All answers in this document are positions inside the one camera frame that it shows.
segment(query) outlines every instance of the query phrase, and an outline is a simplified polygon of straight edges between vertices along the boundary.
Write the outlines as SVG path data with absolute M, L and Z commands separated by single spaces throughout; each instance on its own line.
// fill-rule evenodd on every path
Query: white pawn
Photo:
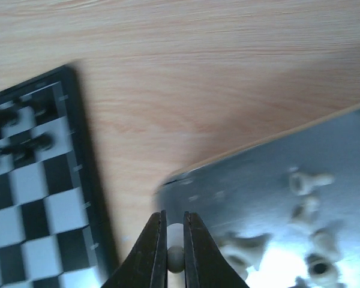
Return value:
M 311 281 L 322 288 L 338 288 L 338 269 L 328 260 L 321 258 L 310 263 L 308 274 Z
M 298 196 L 310 194 L 316 187 L 332 184 L 335 177 L 329 173 L 309 175 L 294 172 L 289 176 L 289 188 Z
M 319 206 L 320 200 L 316 195 L 310 194 L 303 198 L 302 204 L 293 210 L 289 225 L 306 235 L 311 235 L 315 231 L 313 214 L 319 210 Z
M 317 254 L 327 258 L 332 263 L 341 260 L 342 255 L 336 243 L 336 239 L 324 229 L 316 231 L 311 240 Z
M 239 259 L 243 265 L 253 266 L 258 271 L 270 240 L 270 234 L 253 238 L 230 237 L 223 241 L 220 252 L 224 258 Z
M 184 262 L 184 225 L 171 224 L 167 227 L 167 264 L 172 273 L 180 273 L 185 268 Z

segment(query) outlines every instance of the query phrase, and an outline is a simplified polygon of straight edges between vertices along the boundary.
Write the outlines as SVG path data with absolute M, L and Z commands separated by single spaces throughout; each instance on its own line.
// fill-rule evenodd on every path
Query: wooden table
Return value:
M 124 258 L 173 170 L 360 102 L 360 0 L 0 1 L 0 90 L 68 62 Z

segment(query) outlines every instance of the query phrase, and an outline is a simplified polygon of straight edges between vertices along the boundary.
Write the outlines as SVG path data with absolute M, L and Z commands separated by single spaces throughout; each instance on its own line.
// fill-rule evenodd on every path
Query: chessboard border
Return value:
M 95 247 L 98 261 L 100 280 L 105 282 L 120 266 L 115 237 L 106 199 L 101 185 L 98 165 L 95 159 L 94 146 L 90 137 L 85 104 L 82 98 L 79 76 L 74 67 L 63 65 L 49 72 L 26 80 L 0 92 L 0 104 L 13 98 L 30 94 L 60 82 L 65 97 L 67 119 L 71 131 L 74 153 L 77 159 L 82 191 L 86 203 L 86 211 L 91 229 L 93 243 L 100 243 Z

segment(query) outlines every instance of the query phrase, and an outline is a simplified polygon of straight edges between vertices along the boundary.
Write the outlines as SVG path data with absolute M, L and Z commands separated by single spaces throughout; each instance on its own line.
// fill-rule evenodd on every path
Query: silver metal plate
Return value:
M 296 169 L 335 176 L 316 191 L 316 227 L 338 239 L 340 282 L 360 288 L 360 110 L 175 175 L 160 187 L 159 206 L 169 224 L 182 223 L 184 211 L 198 212 L 212 235 L 273 234 L 260 271 L 251 271 L 247 284 L 293 287 L 297 277 L 308 278 L 305 257 L 312 252 L 308 236 L 287 225 L 301 202 L 288 185 Z

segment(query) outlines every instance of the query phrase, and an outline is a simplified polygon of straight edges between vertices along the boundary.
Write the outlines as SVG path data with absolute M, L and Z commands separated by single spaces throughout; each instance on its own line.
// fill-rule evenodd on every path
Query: chessboard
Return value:
M 97 288 L 117 266 L 74 70 L 0 92 L 0 287 Z

